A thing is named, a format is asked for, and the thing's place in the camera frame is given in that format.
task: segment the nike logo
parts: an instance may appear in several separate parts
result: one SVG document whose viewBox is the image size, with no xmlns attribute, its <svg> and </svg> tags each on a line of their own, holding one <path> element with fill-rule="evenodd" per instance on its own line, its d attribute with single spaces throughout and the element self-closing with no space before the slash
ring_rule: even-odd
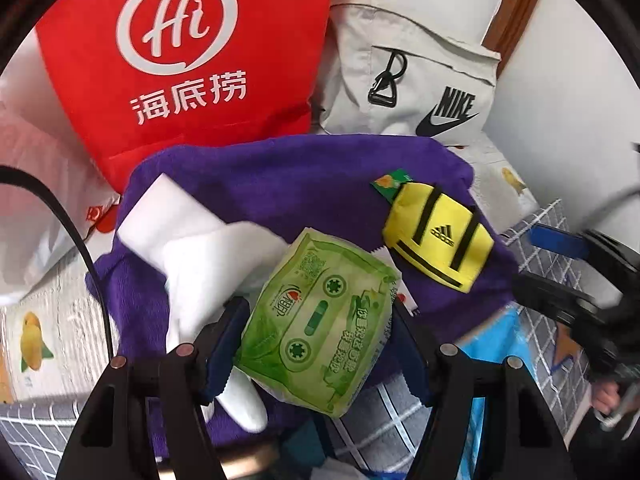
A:
<svg viewBox="0 0 640 480">
<path fill-rule="evenodd" d="M 433 110 L 420 121 L 420 124 L 418 124 L 415 129 L 415 134 L 419 137 L 433 137 L 456 126 L 460 126 L 460 124 L 466 123 L 469 119 L 473 119 L 477 114 L 470 116 L 467 115 L 467 113 L 471 109 L 475 99 L 476 96 L 473 94 L 447 86 L 442 95 L 442 99 L 433 107 Z M 433 124 L 431 121 L 433 116 L 454 120 L 442 124 Z"/>
</svg>

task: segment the white plastic bag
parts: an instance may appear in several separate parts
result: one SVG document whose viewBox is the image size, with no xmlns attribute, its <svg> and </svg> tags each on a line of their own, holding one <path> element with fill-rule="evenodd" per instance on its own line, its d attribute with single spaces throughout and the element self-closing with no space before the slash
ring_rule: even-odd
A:
<svg viewBox="0 0 640 480">
<path fill-rule="evenodd" d="M 1 102 L 0 164 L 40 179 L 83 237 L 118 198 L 89 159 L 78 157 Z M 71 247 L 71 238 L 39 198 L 0 186 L 0 305 L 20 301 Z"/>
</svg>

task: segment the green wet wipes package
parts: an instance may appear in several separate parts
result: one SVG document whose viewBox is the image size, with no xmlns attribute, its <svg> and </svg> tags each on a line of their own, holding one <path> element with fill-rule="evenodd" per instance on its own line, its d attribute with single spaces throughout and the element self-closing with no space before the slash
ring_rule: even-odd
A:
<svg viewBox="0 0 640 480">
<path fill-rule="evenodd" d="M 236 366 L 280 400 L 343 415 L 388 339 L 398 279 L 361 248 L 304 229 L 262 289 Z"/>
</svg>

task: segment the yellow duck print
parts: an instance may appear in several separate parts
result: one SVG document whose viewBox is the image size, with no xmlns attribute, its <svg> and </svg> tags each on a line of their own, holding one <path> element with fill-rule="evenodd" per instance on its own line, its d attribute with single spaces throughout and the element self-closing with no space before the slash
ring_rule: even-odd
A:
<svg viewBox="0 0 640 480">
<path fill-rule="evenodd" d="M 527 189 L 527 185 L 519 181 L 509 168 L 502 168 L 502 177 L 507 181 L 507 184 L 516 190 L 518 196 Z"/>
<path fill-rule="evenodd" d="M 20 353 L 22 354 L 21 371 L 25 371 L 27 368 L 40 370 L 43 359 L 53 359 L 51 350 L 42 340 L 40 320 L 33 312 L 27 312 L 24 316 L 22 336 L 20 337 Z"/>
</svg>

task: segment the human hand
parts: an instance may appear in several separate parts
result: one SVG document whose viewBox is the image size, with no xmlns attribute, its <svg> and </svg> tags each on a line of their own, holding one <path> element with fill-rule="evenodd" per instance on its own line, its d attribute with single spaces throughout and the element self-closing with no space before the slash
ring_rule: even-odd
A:
<svg viewBox="0 0 640 480">
<path fill-rule="evenodd" d="M 591 387 L 591 405 L 603 415 L 609 415 L 620 405 L 618 388 L 618 384 L 613 381 L 594 383 Z M 625 411 L 628 413 L 638 409 L 640 409 L 640 395 L 636 396 Z"/>
</svg>

